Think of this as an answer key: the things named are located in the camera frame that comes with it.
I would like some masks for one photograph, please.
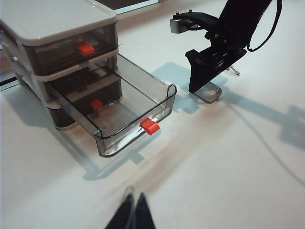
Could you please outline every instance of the black cable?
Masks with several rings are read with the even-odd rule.
[[[12,77],[12,78],[9,78],[9,79],[7,79],[7,80],[3,80],[3,81],[0,82],[0,86],[3,86],[3,85],[5,85],[5,84],[7,84],[7,83],[11,83],[11,82],[13,82],[13,81],[15,81],[15,80],[17,80],[16,77]]]
[[[255,48],[255,49],[250,49],[250,42],[249,42],[249,44],[247,45],[247,50],[248,50],[249,52],[254,52],[254,51],[260,49],[264,44],[266,44],[266,42],[270,39],[270,37],[271,37],[272,34],[274,33],[275,28],[276,28],[276,25],[277,25],[277,22],[278,22],[278,20],[279,20],[279,18],[280,18],[281,12],[282,12],[282,0],[277,0],[276,5],[277,5],[277,9],[276,9],[275,20],[274,20],[272,29],[271,29],[271,31],[270,31],[268,37],[266,38],[266,40],[265,40],[260,46],[258,46],[258,47]]]

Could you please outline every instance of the closed drawer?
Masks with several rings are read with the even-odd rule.
[[[42,46],[24,46],[36,75],[47,75],[118,48],[116,23]]]

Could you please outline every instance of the transparent drawer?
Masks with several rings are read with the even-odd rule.
[[[55,99],[96,139],[103,157],[157,131],[177,92],[174,84],[160,82],[119,54],[117,65],[116,71],[99,66],[51,83]]]
[[[42,46],[24,46],[37,75],[46,75],[118,47],[116,23]]]

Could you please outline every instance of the wire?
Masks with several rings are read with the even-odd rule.
[[[260,49],[264,44],[266,44],[266,42],[270,39],[270,37],[271,37],[272,34],[274,33],[275,28],[276,28],[276,25],[277,25],[277,22],[278,22],[278,20],[279,20],[279,18],[280,18],[281,12],[282,12],[282,0],[277,0],[277,4],[276,4],[276,5],[277,5],[277,9],[276,9],[275,20],[274,20],[272,29],[271,29],[271,31],[270,31],[268,37],[266,38],[266,40],[265,40],[260,46],[258,46],[258,47],[255,48],[255,49],[250,49],[250,42],[249,42],[249,44],[247,45],[247,50],[248,50],[249,52],[255,52],[256,50]]]

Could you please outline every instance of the drawer handle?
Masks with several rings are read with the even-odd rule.
[[[152,121],[150,118],[145,118],[143,121],[141,121],[140,127],[142,127],[149,135],[153,135],[157,130],[160,129],[159,124]]]
[[[104,104],[101,100],[94,99],[94,98],[89,99],[89,104],[94,111],[97,111],[98,109],[100,109],[104,106]]]
[[[94,53],[94,48],[91,45],[88,45],[86,42],[76,42],[75,46],[82,56],[88,56]]]

